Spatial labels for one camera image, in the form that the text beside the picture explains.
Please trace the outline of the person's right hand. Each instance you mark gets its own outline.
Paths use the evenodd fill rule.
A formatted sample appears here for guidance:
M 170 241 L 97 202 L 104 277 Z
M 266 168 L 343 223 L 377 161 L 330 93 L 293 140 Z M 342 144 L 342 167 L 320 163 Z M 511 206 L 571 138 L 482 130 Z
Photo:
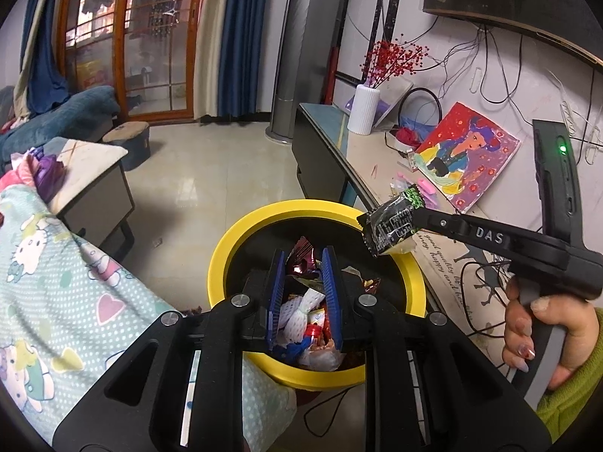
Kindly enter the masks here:
M 536 282 L 511 279 L 506 287 L 503 361 L 512 386 L 534 404 L 584 366 L 599 339 L 595 306 L 571 294 L 547 294 Z

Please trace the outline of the green sleeve forearm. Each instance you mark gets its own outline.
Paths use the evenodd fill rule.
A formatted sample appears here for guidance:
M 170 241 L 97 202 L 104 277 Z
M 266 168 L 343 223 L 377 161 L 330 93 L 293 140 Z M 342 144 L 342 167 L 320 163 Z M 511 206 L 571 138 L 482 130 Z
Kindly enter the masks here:
M 545 324 L 567 328 L 561 359 L 537 414 L 554 441 L 577 419 L 602 380 L 602 310 L 569 297 L 531 304 Z

